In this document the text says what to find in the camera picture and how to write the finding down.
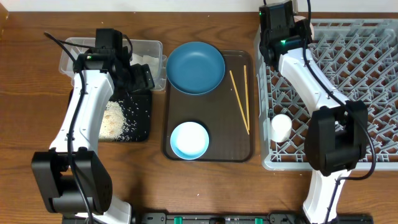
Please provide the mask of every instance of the gray dish rack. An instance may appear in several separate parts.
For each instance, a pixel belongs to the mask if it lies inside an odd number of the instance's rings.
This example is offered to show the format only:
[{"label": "gray dish rack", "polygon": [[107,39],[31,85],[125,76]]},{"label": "gray dish rack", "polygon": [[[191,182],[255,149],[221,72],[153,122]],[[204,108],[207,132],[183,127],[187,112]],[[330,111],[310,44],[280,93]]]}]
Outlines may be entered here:
[{"label": "gray dish rack", "polygon": [[[314,60],[334,86],[368,106],[368,131],[376,148],[376,170],[398,170],[398,20],[313,19]],[[259,86],[259,132],[262,165],[267,170],[310,170],[304,149],[310,115],[290,83],[264,63],[254,40]],[[276,144],[270,120],[286,114],[293,121],[290,139]],[[369,170],[370,148],[357,170]]]}]

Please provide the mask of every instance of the brown serving tray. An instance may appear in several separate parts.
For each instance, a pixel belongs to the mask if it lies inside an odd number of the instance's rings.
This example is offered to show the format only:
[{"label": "brown serving tray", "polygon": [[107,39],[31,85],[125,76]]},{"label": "brown serving tray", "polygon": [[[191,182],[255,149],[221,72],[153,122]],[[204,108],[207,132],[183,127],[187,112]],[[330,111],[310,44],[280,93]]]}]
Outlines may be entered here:
[{"label": "brown serving tray", "polygon": [[[195,161],[244,162],[254,152],[254,76],[251,57],[241,50],[222,50],[226,70],[221,83],[213,91],[192,96],[175,89],[169,81],[166,86],[165,119],[162,151],[172,160],[183,160],[174,154],[170,136],[174,128],[187,121],[203,125],[209,133],[207,151]],[[246,117],[244,91],[244,69],[248,73],[248,98],[250,113],[250,135],[244,127],[229,71],[232,70],[236,88]]]}]

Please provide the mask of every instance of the clear plastic container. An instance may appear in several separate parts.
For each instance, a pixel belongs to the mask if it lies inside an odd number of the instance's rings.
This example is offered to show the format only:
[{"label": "clear plastic container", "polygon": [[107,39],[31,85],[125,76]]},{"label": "clear plastic container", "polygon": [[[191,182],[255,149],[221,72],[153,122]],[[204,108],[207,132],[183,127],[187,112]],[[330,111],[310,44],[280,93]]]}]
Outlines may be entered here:
[{"label": "clear plastic container", "polygon": [[[95,46],[95,38],[90,37],[70,37],[66,40],[67,42],[71,42],[74,44],[81,44],[94,47]],[[161,91],[165,88],[166,74],[164,72],[165,60],[167,60],[166,56],[162,56],[163,45],[160,41],[157,40],[130,40],[132,43],[132,52],[138,56],[151,56],[155,58],[154,60],[158,60],[158,68],[153,69],[156,70],[156,73],[152,71],[152,78],[155,83],[155,87],[152,90]],[[123,46],[130,47],[127,40],[123,40]],[[77,58],[80,53],[86,52],[86,48],[82,47],[74,47],[70,45],[65,45],[65,47],[70,51],[70,53]],[[60,73],[66,74],[69,77],[74,77],[73,72],[73,62],[70,60],[68,55],[65,52],[62,52],[60,67]]]}]

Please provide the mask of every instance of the wooden surface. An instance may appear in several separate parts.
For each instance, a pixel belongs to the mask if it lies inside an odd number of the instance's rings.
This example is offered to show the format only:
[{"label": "wooden surface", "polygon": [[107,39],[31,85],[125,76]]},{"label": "wooden surface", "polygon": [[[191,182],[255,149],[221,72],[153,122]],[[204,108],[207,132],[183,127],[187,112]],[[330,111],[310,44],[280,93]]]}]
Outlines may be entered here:
[{"label": "wooden surface", "polygon": [[3,27],[7,22],[8,11],[7,9],[0,3],[0,40],[2,36]]},{"label": "wooden surface", "polygon": [[[314,17],[395,17],[397,14],[315,14]],[[113,27],[132,39],[159,40],[164,54],[189,41],[254,55],[257,13],[43,13],[12,12],[0,42],[0,223],[60,223],[49,214],[30,169],[35,151],[46,151],[65,116],[70,78],[61,75],[61,50],[46,39],[94,37]],[[299,211],[310,172],[271,172],[256,152],[244,164],[173,162],[160,151],[164,94],[154,95],[152,132],[145,143],[100,143],[99,157],[114,193],[139,211],[267,213]],[[398,223],[398,172],[376,172],[347,182],[340,213],[370,213],[376,223]]]}]

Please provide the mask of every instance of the chopsticks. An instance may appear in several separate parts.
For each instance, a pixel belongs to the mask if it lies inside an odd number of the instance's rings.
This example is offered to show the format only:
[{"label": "chopsticks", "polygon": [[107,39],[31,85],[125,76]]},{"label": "chopsticks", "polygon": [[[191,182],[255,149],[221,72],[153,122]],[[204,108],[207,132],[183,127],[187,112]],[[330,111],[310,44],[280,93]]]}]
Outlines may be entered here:
[{"label": "chopsticks", "polygon": [[249,120],[249,96],[248,96],[248,75],[246,73],[246,66],[244,69],[244,93],[246,94],[246,116],[248,117],[248,130],[250,131],[250,120]]},{"label": "chopsticks", "polygon": [[239,109],[241,110],[241,114],[242,114],[242,119],[244,122],[244,127],[246,128],[246,131],[249,133],[249,126],[248,126],[248,122],[249,122],[249,100],[248,100],[248,77],[247,77],[247,73],[246,73],[246,66],[244,66],[244,89],[246,92],[246,113],[248,114],[248,121],[246,122],[246,118],[244,117],[244,113],[243,113],[243,108],[242,108],[242,104],[241,104],[241,99],[239,98],[239,94],[238,94],[238,90],[236,89],[236,85],[235,85],[235,80],[234,80],[234,75],[232,74],[232,71],[229,71],[229,74],[231,75],[231,79],[232,79],[232,84],[234,85],[234,89],[235,89],[235,94],[236,94],[236,99],[238,100],[238,104],[239,104]]}]

